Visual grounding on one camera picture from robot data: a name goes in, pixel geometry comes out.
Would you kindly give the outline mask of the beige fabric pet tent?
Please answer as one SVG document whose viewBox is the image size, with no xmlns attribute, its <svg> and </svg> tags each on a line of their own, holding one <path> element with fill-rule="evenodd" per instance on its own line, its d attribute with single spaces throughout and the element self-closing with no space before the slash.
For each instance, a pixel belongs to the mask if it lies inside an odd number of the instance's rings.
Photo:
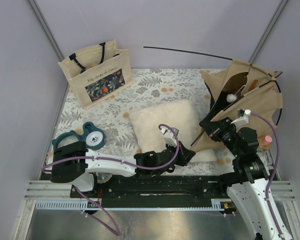
<svg viewBox="0 0 300 240">
<path fill-rule="evenodd" d="M 270 135 L 271 127 L 278 125 L 277 121 L 273 121 L 273 115 L 283 108 L 283 96 L 276 79 L 281 74 L 279 71 L 270 71 L 234 59 L 231 65 L 222 71 L 209 73 L 201 70 L 200 73 L 210 93 L 210 111 L 207 115 L 212 115 L 213 121 L 225 117 L 235 120 L 239 109 L 248 109 L 270 122 L 267 124 L 257 117 L 249 118 L 246 126 L 256 130 L 259 137 Z M 236 95 L 237 100 L 232 103 L 227 102 L 228 94 Z M 203 129 L 202 131 L 191 147 L 193 151 L 224 147 L 223 143 L 213 141 Z"/>
</svg>

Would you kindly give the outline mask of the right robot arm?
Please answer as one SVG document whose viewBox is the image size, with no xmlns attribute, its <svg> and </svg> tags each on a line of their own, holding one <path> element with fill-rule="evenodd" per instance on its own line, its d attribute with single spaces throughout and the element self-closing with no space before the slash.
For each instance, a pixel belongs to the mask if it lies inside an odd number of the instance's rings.
<svg viewBox="0 0 300 240">
<path fill-rule="evenodd" d="M 211 140 L 222 142 L 234 156 L 233 172 L 220 175 L 217 191 L 233 201 L 252 240 L 291 240 L 270 189 L 274 176 L 257 154 L 258 134 L 246 126 L 250 115 L 250 110 L 241 109 L 235 120 L 213 121 L 209 113 L 199 123 Z"/>
</svg>

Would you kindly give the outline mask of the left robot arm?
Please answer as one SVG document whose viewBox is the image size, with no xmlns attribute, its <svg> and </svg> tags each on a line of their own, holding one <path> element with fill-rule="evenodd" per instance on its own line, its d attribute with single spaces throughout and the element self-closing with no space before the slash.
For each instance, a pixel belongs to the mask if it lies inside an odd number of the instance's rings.
<svg viewBox="0 0 300 240">
<path fill-rule="evenodd" d="M 54 151 L 50 181 L 57 184 L 72 184 L 86 197 L 97 195 L 99 186 L 96 176 L 100 173 L 130 177 L 159 176 L 172 173 L 175 166 L 184 167 L 196 155 L 181 142 L 178 146 L 166 145 L 162 152 L 149 151 L 133 156 L 101 154 L 77 141 Z"/>
</svg>

